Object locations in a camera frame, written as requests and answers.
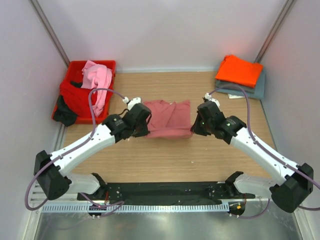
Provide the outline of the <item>dusty rose t-shirt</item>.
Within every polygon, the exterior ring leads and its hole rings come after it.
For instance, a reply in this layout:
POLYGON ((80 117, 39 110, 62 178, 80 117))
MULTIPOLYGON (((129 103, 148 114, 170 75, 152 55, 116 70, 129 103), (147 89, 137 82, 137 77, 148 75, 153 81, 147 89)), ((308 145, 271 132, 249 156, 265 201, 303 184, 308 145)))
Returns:
POLYGON ((151 119, 147 124, 149 139, 186 139, 192 137, 191 104, 189 100, 182 102, 166 102, 164 100, 145 101, 151 110, 151 119))

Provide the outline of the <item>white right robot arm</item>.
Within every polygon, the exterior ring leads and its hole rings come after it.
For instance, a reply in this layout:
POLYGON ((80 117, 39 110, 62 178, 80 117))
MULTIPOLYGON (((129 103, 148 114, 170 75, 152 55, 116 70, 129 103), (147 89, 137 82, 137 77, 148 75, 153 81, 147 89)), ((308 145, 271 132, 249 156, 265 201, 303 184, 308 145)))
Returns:
POLYGON ((225 192, 231 198, 253 194, 272 199, 283 211, 293 213, 313 191, 313 168, 284 157, 250 131, 236 116, 225 117, 219 106, 206 100, 197 107, 191 131, 197 135, 214 135, 230 146, 241 150, 258 163, 270 179, 233 173, 227 180, 225 192))

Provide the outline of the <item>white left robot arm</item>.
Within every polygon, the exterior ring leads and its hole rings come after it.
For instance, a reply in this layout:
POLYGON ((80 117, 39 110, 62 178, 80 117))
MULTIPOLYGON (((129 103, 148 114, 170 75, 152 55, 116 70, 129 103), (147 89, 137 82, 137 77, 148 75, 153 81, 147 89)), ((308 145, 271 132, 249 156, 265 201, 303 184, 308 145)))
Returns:
POLYGON ((84 137, 50 154, 39 152, 35 157, 34 176, 46 198, 56 200, 67 192, 86 193, 101 200, 106 187, 93 175, 72 177, 71 171, 95 153, 130 137, 144 137, 152 111, 138 102, 124 116, 109 115, 84 137))

